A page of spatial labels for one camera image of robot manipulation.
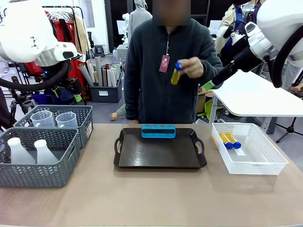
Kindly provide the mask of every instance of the test tube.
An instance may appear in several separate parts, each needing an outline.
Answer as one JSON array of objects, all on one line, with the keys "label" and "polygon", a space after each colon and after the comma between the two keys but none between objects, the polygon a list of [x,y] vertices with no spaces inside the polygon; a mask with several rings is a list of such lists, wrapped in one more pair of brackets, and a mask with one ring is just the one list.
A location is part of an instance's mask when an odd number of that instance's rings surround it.
[{"label": "test tube", "polygon": [[233,143],[230,142],[230,141],[228,140],[228,138],[227,138],[223,133],[220,133],[219,135],[220,135],[220,137],[221,137],[221,139],[222,139],[222,141],[223,141],[225,147],[226,147],[227,149],[232,149],[232,148],[233,148]]},{"label": "test tube", "polygon": [[238,142],[230,133],[226,133],[225,136],[227,137],[227,139],[233,143],[233,147],[235,149],[239,149],[241,147],[241,143]]},{"label": "test tube", "polygon": [[172,77],[171,77],[171,84],[172,85],[177,85],[178,84],[179,79],[180,79],[179,71],[182,71],[181,63],[177,62],[175,64],[174,73],[172,74]]}]

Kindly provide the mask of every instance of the plastic measuring cup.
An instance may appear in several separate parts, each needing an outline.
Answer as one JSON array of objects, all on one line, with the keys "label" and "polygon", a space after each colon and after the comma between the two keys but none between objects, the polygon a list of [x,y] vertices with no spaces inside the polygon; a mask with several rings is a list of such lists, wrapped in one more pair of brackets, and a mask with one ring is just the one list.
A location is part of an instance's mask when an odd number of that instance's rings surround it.
[{"label": "plastic measuring cup", "polygon": [[33,114],[30,119],[32,120],[34,127],[55,127],[53,113],[48,110],[37,112]]},{"label": "plastic measuring cup", "polygon": [[59,128],[77,128],[77,115],[73,112],[63,113],[56,117]]}]

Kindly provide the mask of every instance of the blue cap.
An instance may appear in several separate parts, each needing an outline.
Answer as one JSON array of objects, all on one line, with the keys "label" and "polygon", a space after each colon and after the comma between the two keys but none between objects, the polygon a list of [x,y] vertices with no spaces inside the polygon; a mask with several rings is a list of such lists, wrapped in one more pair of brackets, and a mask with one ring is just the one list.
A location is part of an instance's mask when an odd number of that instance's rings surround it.
[{"label": "blue cap", "polygon": [[233,145],[233,147],[235,149],[239,149],[241,147],[241,143],[240,142],[235,142],[234,145]]},{"label": "blue cap", "polygon": [[175,69],[178,70],[178,71],[182,71],[183,69],[181,68],[181,63],[180,62],[177,62],[175,64]]},{"label": "blue cap", "polygon": [[233,143],[228,142],[228,143],[225,144],[225,147],[226,147],[228,150],[233,149]]}]

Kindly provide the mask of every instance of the rolled paper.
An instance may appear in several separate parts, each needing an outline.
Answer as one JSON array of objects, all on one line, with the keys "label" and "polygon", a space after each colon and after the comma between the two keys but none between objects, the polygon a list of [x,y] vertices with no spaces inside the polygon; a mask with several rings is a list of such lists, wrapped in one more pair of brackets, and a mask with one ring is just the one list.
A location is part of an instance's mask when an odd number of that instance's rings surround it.
[{"label": "rolled paper", "polygon": [[112,86],[113,87],[117,87],[117,82],[116,82],[116,70],[109,70],[110,72],[110,78],[111,78],[111,81],[112,81]]},{"label": "rolled paper", "polygon": [[116,72],[117,72],[117,78],[116,79],[119,80],[120,79],[120,72],[121,72],[120,65],[116,65],[115,68],[116,68]]},{"label": "rolled paper", "polygon": [[112,87],[112,78],[111,78],[111,73],[110,70],[107,70],[107,85],[108,87]]},{"label": "rolled paper", "polygon": [[97,66],[98,84],[99,84],[99,87],[103,87],[102,71],[101,71],[101,58],[95,57],[95,60],[96,60],[96,66]]},{"label": "rolled paper", "polygon": [[81,63],[78,67],[78,69],[80,69],[80,71],[82,72],[82,74],[84,75],[86,81],[88,82],[88,84],[93,87],[94,83],[90,78],[89,72],[87,71],[85,65],[83,63]]},{"label": "rolled paper", "polygon": [[106,74],[106,72],[107,72],[106,69],[103,69],[103,70],[102,70],[103,84],[104,84],[105,87],[108,86],[107,74]]},{"label": "rolled paper", "polygon": [[97,73],[97,71],[94,72],[94,78],[95,78],[95,82],[98,83],[98,73]]},{"label": "rolled paper", "polygon": [[112,71],[114,71],[114,74],[115,74],[115,81],[117,81],[117,71],[116,71],[116,68],[115,67],[110,67],[110,69]]},{"label": "rolled paper", "polygon": [[91,63],[90,59],[86,61],[87,68],[89,69],[89,75],[93,83],[96,82],[95,77],[94,77],[94,67],[93,64]]}]

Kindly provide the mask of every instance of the beige tabletop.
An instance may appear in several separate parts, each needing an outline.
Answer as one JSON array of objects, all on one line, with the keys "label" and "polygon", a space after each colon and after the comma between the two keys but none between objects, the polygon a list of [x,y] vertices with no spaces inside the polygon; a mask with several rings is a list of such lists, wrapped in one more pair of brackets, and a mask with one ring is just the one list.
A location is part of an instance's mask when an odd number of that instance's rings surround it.
[{"label": "beige tabletop", "polygon": [[0,224],[259,227],[303,223],[303,174],[289,158],[279,176],[230,175],[211,126],[187,125],[205,144],[207,167],[126,171],[114,167],[113,159],[115,139],[128,125],[94,127],[64,188],[0,189]]}]

